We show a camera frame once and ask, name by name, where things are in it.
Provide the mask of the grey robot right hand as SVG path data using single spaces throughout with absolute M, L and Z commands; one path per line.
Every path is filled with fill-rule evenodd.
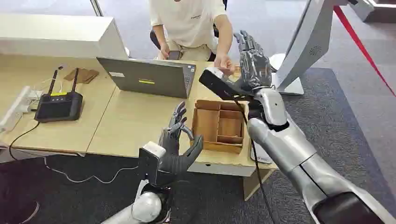
M 245 30 L 233 34 L 240 53 L 240 78 L 237 85 L 255 94 L 259 89 L 272 87 L 272 66 L 263 48 Z

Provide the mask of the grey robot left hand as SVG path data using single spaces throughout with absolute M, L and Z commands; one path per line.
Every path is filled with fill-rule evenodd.
M 187 172 L 188 168 L 194 163 L 203 149 L 203 136 L 193 135 L 192 130 L 185 125 L 187 117 L 185 102 L 176 106 L 171 115 L 169 125 L 163 129 L 159 145 L 166 152 L 161 158 L 157 172 L 157 186 L 166 186 L 173 183 L 177 176 Z M 181 132 L 185 132 L 189 139 L 193 141 L 192 146 L 182 155 L 179 154 L 179 139 Z

